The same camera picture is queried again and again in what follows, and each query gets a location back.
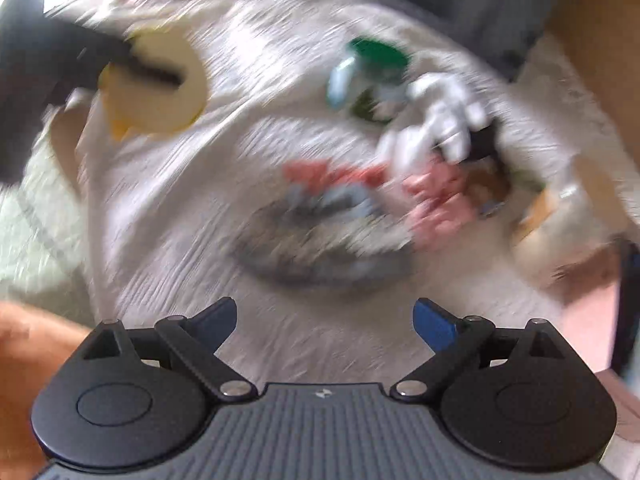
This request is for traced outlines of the grey patterned fabric pouch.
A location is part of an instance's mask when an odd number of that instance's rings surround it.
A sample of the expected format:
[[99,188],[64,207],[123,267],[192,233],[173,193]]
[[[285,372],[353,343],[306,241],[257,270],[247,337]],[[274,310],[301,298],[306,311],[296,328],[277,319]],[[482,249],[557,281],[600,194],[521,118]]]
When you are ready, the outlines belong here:
[[232,255],[248,272],[281,284],[367,287],[410,274],[413,241],[387,208],[387,167],[297,159],[282,169],[278,200],[254,212]]

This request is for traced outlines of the black and white plush toy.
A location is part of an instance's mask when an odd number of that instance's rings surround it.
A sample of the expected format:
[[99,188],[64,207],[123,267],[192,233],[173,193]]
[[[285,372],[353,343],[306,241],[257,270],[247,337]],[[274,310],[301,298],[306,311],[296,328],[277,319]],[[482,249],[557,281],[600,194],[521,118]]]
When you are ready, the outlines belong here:
[[384,193],[399,196],[400,182],[427,170],[427,159],[439,155],[468,168],[473,191],[486,188],[498,202],[506,199],[511,183],[497,148],[499,121],[460,76],[426,73],[375,96],[373,117],[388,121],[375,153],[388,168]]

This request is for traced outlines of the large clear powder jar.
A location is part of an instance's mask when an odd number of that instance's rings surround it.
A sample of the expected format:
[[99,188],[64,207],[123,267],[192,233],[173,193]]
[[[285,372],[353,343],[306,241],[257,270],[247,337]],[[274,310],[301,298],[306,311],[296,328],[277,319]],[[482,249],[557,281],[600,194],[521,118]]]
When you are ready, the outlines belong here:
[[511,252],[529,281],[549,288],[629,227],[613,180],[594,160],[577,154],[514,226]]

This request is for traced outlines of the green lid glass jar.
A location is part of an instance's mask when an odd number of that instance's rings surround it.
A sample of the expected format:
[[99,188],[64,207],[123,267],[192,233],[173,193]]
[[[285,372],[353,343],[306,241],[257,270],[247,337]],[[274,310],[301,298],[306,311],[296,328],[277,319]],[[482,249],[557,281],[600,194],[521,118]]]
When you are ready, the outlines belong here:
[[357,37],[331,70],[326,102],[365,122],[387,125],[408,102],[409,63],[409,55],[392,44]]

